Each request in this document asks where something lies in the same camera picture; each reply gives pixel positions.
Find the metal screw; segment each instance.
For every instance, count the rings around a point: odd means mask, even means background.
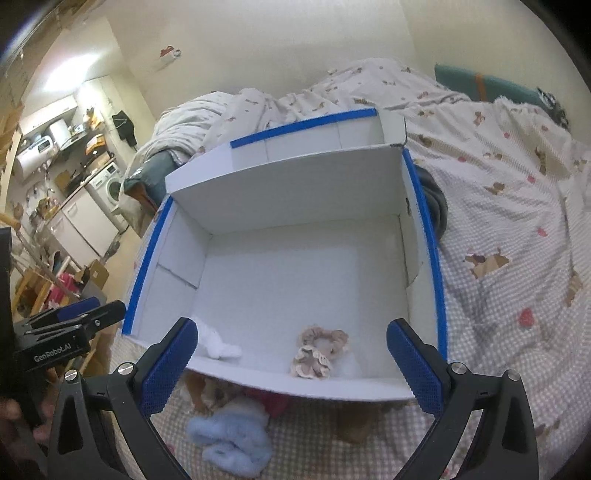
[[[64,375],[64,379],[67,382],[73,382],[77,376],[78,376],[78,372],[76,370],[68,370],[66,372],[66,374]]]
[[[452,372],[463,375],[468,371],[468,367],[461,362],[453,362],[452,363]]]
[[[521,379],[521,375],[516,370],[507,370],[507,377],[512,379],[514,382],[518,382]]]
[[[121,364],[117,369],[119,375],[129,375],[134,369],[134,365],[130,363]]]

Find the blue gripper pad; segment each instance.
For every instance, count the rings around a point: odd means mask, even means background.
[[[386,344],[422,411],[440,416],[450,388],[445,360],[402,319],[388,325]]]
[[[65,307],[60,308],[60,310],[57,312],[57,320],[59,322],[73,320],[83,313],[97,309],[98,307],[100,307],[99,299],[96,297],[89,297],[87,299],[77,301],[76,303],[72,303],[71,305],[66,305]]]
[[[138,360],[134,394],[144,417],[164,409],[196,348],[197,326],[194,321],[181,318],[160,343],[148,348]]]

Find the blue tape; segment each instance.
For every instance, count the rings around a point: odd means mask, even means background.
[[[301,122],[294,122],[280,127],[270,128],[256,134],[248,135],[246,137],[237,138],[230,142],[231,148],[243,147],[254,142],[267,140],[272,137],[279,137],[279,135],[292,134],[299,130],[308,130],[309,128],[319,127],[321,125],[334,124],[336,122],[343,122],[345,120],[354,120],[356,118],[366,118],[369,116],[377,116],[378,111],[375,108],[363,108],[360,110],[349,110],[347,112],[331,113],[330,115],[319,116],[317,118],[310,118],[302,120]]]
[[[439,266],[439,253],[437,252],[437,238],[431,223],[431,215],[427,207],[427,199],[418,179],[417,171],[414,169],[413,159],[410,156],[408,148],[402,151],[404,162],[406,163],[410,180],[413,184],[414,193],[417,197],[418,211],[423,221],[423,231],[427,239],[427,250],[431,263],[431,273],[433,274],[433,288],[435,289],[435,310],[437,313],[437,350],[447,361],[447,317],[445,312],[445,298],[443,295],[443,277]]]
[[[135,311],[138,309],[139,297],[142,294],[144,281],[146,279],[146,275],[148,274],[148,267],[150,266],[152,255],[154,255],[154,250],[156,249],[156,244],[158,243],[158,237],[160,237],[160,233],[164,227],[164,222],[166,221],[166,217],[173,206],[173,202],[173,198],[168,197],[164,207],[162,208],[162,211],[160,212],[160,217],[156,222],[152,236],[150,237],[148,248],[146,249],[144,259],[142,260],[142,264],[139,268],[138,276],[135,279],[134,289],[131,291],[131,297],[129,298],[129,306],[127,307],[127,312],[125,313],[125,319],[123,321],[123,328],[121,330],[123,335],[129,335],[131,333],[131,328],[134,325]]]

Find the bedsheet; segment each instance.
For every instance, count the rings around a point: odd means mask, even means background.
[[[591,148],[536,107],[506,99],[472,102],[395,60],[367,59],[279,100],[243,90],[197,155],[255,131],[367,106],[405,116],[414,162],[447,198],[439,250],[449,360],[482,374],[521,373],[540,478],[548,479],[578,447],[591,419]],[[141,353],[118,336],[111,367]],[[232,478],[202,462],[201,450],[184,438],[196,414],[186,398],[178,387],[153,423],[192,478]],[[334,435],[335,408],[299,398],[272,420],[275,453],[261,478],[391,479],[433,421],[415,401],[397,404],[365,443],[349,445]],[[477,423],[473,414],[442,478],[454,477]],[[129,455],[124,458],[139,475]]]
[[[224,113],[232,95],[212,92],[182,105],[165,110],[156,125],[152,138],[137,151],[125,172],[129,178],[152,155],[170,150],[178,164],[187,162],[201,147],[207,130]],[[121,182],[119,208],[132,228],[140,233],[144,211],[140,203],[124,192]]]

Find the red cloth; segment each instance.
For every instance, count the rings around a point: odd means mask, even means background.
[[[74,293],[78,293],[78,287],[76,287],[76,282],[74,280],[73,275],[70,275],[69,273],[62,273],[58,278],[62,281],[62,283],[66,286],[68,290],[73,291]],[[49,289],[49,295],[47,296],[46,304],[49,304],[49,302],[59,304],[63,299],[64,295],[65,294],[59,289],[59,287],[52,285]]]
[[[290,403],[289,395],[281,393],[257,390],[256,388],[247,388],[244,393],[247,397],[261,402],[272,419],[281,415]]]

